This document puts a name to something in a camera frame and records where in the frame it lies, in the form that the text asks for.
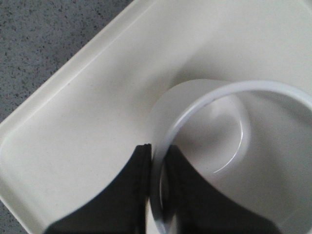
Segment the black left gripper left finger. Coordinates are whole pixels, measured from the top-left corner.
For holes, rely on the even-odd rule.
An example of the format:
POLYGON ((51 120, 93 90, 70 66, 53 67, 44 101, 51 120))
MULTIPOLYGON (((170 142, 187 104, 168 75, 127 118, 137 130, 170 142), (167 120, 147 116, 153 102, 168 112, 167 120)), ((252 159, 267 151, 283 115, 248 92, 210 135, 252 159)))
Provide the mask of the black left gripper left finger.
POLYGON ((46 234, 144 234, 151 145, 135 147, 113 181, 88 203, 52 223, 46 234))

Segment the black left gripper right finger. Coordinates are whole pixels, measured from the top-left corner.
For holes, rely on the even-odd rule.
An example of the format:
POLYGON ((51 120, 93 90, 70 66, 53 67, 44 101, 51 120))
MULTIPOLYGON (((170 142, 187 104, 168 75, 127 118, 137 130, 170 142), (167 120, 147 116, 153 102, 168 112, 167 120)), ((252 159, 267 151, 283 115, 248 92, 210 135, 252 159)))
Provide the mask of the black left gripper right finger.
POLYGON ((275 225, 230 200, 207 182, 180 149, 172 145, 164 159, 165 220, 177 234, 274 234, 275 225))

